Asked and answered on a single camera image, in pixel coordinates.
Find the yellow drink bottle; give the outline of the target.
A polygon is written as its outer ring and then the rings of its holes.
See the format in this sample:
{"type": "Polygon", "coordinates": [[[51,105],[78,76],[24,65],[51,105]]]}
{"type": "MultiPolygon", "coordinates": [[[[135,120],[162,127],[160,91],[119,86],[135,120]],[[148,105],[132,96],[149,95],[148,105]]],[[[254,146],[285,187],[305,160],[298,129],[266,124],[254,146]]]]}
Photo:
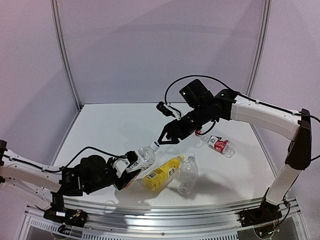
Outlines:
{"type": "Polygon", "coordinates": [[[159,190],[173,178],[184,160],[183,155],[178,155],[158,166],[142,179],[143,186],[152,192],[159,190]]]}

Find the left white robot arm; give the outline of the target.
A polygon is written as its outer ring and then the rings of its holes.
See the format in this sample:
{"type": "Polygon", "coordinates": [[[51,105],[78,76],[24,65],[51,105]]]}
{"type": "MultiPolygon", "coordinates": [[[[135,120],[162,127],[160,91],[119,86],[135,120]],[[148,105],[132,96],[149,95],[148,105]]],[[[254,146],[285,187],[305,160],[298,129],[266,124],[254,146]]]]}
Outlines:
{"type": "Polygon", "coordinates": [[[65,166],[54,167],[19,157],[0,142],[0,187],[17,191],[36,207],[47,210],[58,197],[81,197],[101,189],[116,186],[125,188],[141,172],[141,158],[135,151],[124,155],[109,154],[93,148],[96,154],[72,163],[77,153],[65,166]]]}

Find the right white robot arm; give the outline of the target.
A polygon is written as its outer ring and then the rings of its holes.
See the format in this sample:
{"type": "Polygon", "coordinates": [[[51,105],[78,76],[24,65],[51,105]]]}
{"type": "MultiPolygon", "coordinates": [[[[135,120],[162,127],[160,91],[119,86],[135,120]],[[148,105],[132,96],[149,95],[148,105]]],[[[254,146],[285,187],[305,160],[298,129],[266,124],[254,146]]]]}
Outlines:
{"type": "Polygon", "coordinates": [[[250,98],[226,86],[213,95],[199,75],[179,93],[192,108],[184,116],[167,123],[157,140],[160,145],[176,145],[200,130],[208,122],[223,119],[249,123],[275,132],[288,140],[287,156],[272,185],[265,193],[262,206],[278,206],[302,171],[312,162],[310,112],[293,111],[250,98]]]}

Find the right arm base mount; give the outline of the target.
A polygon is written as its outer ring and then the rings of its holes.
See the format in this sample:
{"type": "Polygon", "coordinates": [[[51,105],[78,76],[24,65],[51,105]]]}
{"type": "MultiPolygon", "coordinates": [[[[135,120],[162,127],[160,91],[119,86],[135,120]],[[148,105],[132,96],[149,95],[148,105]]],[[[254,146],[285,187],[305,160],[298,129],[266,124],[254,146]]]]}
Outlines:
{"type": "Polygon", "coordinates": [[[265,192],[259,207],[244,208],[238,213],[241,226],[254,226],[253,232],[260,240],[270,240],[274,233],[280,230],[280,225],[286,220],[291,211],[291,204],[287,201],[286,196],[284,196],[282,201],[287,208],[287,213],[280,220],[283,216],[280,205],[273,205],[267,202],[269,189],[265,192]]]}

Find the blue white bottle cap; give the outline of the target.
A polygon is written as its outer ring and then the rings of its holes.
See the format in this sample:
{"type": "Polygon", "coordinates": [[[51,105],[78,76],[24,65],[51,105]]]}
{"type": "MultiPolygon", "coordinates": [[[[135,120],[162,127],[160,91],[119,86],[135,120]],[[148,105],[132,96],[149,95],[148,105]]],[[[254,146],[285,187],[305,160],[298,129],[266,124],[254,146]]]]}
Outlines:
{"type": "Polygon", "coordinates": [[[156,142],[156,141],[153,141],[149,147],[154,151],[156,152],[159,148],[160,148],[160,145],[156,142]]]}

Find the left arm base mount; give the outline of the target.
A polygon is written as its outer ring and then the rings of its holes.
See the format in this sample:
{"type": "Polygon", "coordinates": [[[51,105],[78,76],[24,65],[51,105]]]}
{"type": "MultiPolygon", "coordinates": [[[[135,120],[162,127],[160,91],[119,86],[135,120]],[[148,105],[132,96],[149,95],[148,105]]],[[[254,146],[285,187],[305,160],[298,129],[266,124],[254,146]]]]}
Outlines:
{"type": "Polygon", "coordinates": [[[62,195],[58,193],[52,193],[51,195],[52,202],[50,208],[44,211],[43,217],[60,224],[57,232],[69,235],[72,231],[71,227],[84,228],[88,219],[88,213],[82,209],[66,208],[62,195]]]}

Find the fruit tea bottle white label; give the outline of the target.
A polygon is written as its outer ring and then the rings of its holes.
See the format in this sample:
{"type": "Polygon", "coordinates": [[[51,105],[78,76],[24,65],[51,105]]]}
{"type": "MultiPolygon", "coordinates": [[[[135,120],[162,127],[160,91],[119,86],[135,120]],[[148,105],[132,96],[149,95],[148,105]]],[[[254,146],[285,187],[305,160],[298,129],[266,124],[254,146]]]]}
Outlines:
{"type": "Polygon", "coordinates": [[[143,146],[135,151],[138,155],[138,160],[129,168],[126,168],[128,172],[132,172],[141,169],[141,173],[151,167],[156,161],[156,152],[154,152],[150,145],[143,146]]]}

